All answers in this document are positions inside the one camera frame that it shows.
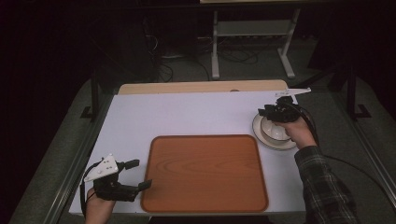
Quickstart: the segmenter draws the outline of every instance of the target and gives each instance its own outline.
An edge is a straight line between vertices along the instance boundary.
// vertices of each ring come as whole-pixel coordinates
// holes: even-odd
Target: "sleeve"
[[[350,191],[318,147],[302,148],[294,159],[304,185],[306,223],[360,223]]]

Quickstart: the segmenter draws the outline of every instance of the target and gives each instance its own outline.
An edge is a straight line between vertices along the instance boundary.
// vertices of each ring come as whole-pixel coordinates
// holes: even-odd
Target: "white plate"
[[[257,138],[263,142],[265,145],[267,145],[270,148],[276,149],[276,150],[286,150],[286,149],[291,149],[296,147],[296,143],[289,140],[285,144],[281,145],[274,145],[270,142],[268,142],[263,136],[262,136],[262,116],[259,114],[254,117],[253,120],[253,132],[256,134]]]

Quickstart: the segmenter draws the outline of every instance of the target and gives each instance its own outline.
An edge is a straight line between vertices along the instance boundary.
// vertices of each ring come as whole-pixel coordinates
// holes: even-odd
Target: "hand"
[[[308,125],[302,117],[299,117],[294,122],[274,122],[274,124],[285,128],[286,134],[297,144],[297,148],[299,149],[317,145],[314,136],[311,131],[309,131]]]
[[[89,199],[87,201],[85,224],[106,224],[116,202],[98,198],[94,193],[94,189],[88,190],[87,197]]]

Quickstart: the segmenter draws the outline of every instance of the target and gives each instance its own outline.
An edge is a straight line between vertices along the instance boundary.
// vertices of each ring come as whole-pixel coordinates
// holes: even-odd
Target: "white table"
[[[140,165],[122,171],[119,179],[123,185],[137,186],[144,180],[152,139],[159,135],[255,136],[252,121],[258,113],[258,108],[273,105],[276,102],[275,94],[278,92],[273,89],[286,86],[283,81],[206,83],[208,88],[201,88],[201,91],[209,92],[199,92],[199,88],[193,87],[203,87],[205,83],[136,84],[121,89],[108,110],[88,166],[100,161],[109,153],[112,153],[117,161],[138,159]],[[178,92],[178,87],[183,85],[190,85],[186,91],[192,92],[155,93],[157,90]],[[134,86],[146,91],[125,94],[128,88],[134,90]],[[240,91],[223,91],[229,88],[237,88]],[[297,149],[273,150],[259,140],[258,147],[269,198],[269,206],[261,214],[304,211],[303,185],[293,157]],[[91,186],[92,182],[86,183],[86,189]],[[69,212],[72,214],[81,214],[78,196],[77,194],[71,204]],[[113,212],[139,216],[159,215],[145,212],[141,208],[140,197],[141,193],[133,203],[118,202]]]

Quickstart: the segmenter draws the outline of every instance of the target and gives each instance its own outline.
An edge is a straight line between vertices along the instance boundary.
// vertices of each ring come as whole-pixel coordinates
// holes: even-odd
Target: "wooden tray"
[[[159,136],[151,142],[142,208],[150,213],[254,213],[268,206],[256,139]]]

